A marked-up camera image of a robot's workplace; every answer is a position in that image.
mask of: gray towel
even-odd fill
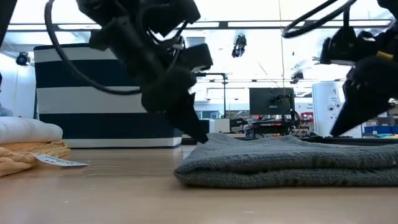
[[[201,187],[397,186],[398,145],[327,145],[292,136],[240,141],[214,133],[174,174]]]

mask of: wooden table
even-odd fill
[[[398,189],[186,189],[174,167],[191,147],[82,150],[0,178],[4,224],[396,224]]]

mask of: folded towel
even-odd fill
[[[293,136],[240,141],[213,133],[174,174],[202,187],[396,186],[398,145],[338,146]]]
[[[62,139],[62,129],[36,119],[0,117],[0,144],[51,142]]]
[[[0,144],[0,177],[35,166],[38,160],[32,153],[61,158],[69,155],[70,149],[63,141]]]

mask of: orange towel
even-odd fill
[[[70,149],[63,141],[0,144],[0,177],[35,166],[38,160],[31,153],[65,157]]]

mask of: security camera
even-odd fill
[[[244,34],[238,35],[235,40],[234,49],[232,50],[232,57],[242,57],[244,53],[244,47],[247,46],[248,42]]]
[[[30,59],[28,52],[19,52],[16,63],[20,66],[28,66],[30,65],[31,61],[32,60]]]

